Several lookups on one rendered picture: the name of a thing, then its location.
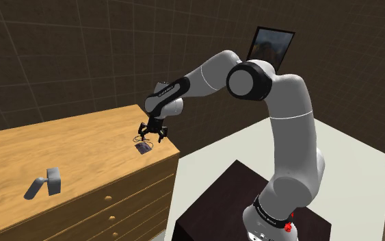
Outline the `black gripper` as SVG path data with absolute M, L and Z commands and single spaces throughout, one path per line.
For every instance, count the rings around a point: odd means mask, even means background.
M 161 119 L 151 116 L 148 120 L 148 123 L 147 124 L 141 123 L 138 129 L 138 134 L 140 136 L 145 136 L 148 132 L 158 133 L 159 134 L 158 143 L 160 143 L 167 136 L 168 128 L 162 127 Z

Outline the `wooden chest of drawers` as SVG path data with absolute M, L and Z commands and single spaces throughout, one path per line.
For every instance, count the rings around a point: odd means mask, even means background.
M 150 241 L 165 230 L 179 160 L 169 141 L 134 137 L 147 115 L 137 105 L 0 131 L 0 241 Z M 61 192 L 47 183 L 58 167 Z

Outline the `dark robot stand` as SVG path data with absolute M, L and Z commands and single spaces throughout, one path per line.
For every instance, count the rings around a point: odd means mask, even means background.
M 242 214 L 267 183 L 234 161 L 176 220 L 171 241 L 249 241 Z

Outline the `grey angled block object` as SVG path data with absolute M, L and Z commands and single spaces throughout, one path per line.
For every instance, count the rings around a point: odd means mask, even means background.
M 48 168 L 46 178 L 36 178 L 24 194 L 23 198 L 26 200 L 32 200 L 44 183 L 47 183 L 49 196 L 59 194 L 61 192 L 61 176 L 58 167 Z

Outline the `black framed wall picture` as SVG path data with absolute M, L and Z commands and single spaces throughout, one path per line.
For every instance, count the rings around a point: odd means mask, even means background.
M 258 26 L 247 60 L 266 61 L 278 71 L 294 35 L 294 31 Z

